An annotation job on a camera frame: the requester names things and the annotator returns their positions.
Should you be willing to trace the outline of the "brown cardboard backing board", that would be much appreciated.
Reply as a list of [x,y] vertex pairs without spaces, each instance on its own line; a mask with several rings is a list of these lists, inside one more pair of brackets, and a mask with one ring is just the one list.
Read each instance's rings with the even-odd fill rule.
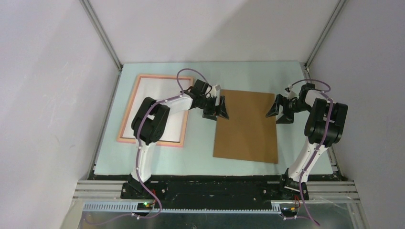
[[278,163],[276,118],[266,114],[275,94],[223,90],[229,119],[218,118],[213,156]]

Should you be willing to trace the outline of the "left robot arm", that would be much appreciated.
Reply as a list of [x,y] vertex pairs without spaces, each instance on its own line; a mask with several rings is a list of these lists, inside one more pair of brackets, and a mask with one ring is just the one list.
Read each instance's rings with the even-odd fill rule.
[[131,123],[133,135],[138,143],[136,162],[131,176],[137,182],[132,192],[138,198],[147,198],[151,186],[146,181],[151,177],[152,152],[154,146],[164,134],[168,118],[179,112],[201,109],[202,118],[217,121],[229,119],[226,110],[225,96],[219,95],[220,85],[210,85],[197,80],[193,86],[162,100],[146,97]]

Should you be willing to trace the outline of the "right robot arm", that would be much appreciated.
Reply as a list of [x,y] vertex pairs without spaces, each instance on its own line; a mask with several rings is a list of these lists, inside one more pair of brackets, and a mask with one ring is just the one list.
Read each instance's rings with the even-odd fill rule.
[[291,124],[296,113],[308,111],[305,124],[306,137],[297,159],[280,177],[278,194],[286,200],[307,200],[307,185],[310,171],[319,157],[333,144],[340,141],[348,106],[334,102],[326,91],[317,89],[313,83],[305,83],[296,94],[293,86],[288,86],[286,95],[277,94],[267,117],[281,114],[277,124]]

